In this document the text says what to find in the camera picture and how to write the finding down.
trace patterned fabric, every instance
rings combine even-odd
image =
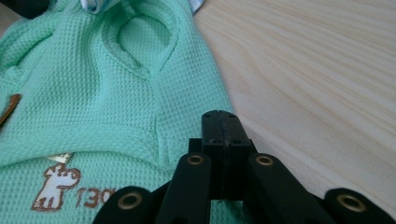
[[[0,218],[91,223],[117,189],[154,190],[173,175],[201,115],[231,111],[185,0],[121,1],[93,15],[53,1],[0,41]],[[74,152],[63,165],[48,156]],[[214,203],[212,223],[241,223]]]

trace black object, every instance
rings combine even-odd
[[[24,18],[33,19],[47,10],[50,0],[0,0],[0,3]]]
[[[120,189],[98,213],[99,223],[209,223],[210,200],[243,201],[247,223],[395,223],[367,198],[332,189],[310,194],[277,158],[258,153],[239,118],[202,116],[202,138],[191,139],[169,183],[153,192]]]

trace wooden table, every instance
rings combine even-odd
[[[195,19],[259,151],[396,218],[395,1],[206,0]]]

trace white animal applique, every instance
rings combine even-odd
[[[35,197],[32,210],[55,212],[61,209],[64,191],[75,187],[81,177],[78,169],[66,169],[63,163],[51,166],[44,172],[46,181]]]

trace light wood surface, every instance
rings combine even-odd
[[[395,1],[206,0],[195,20],[259,151],[396,218]]]

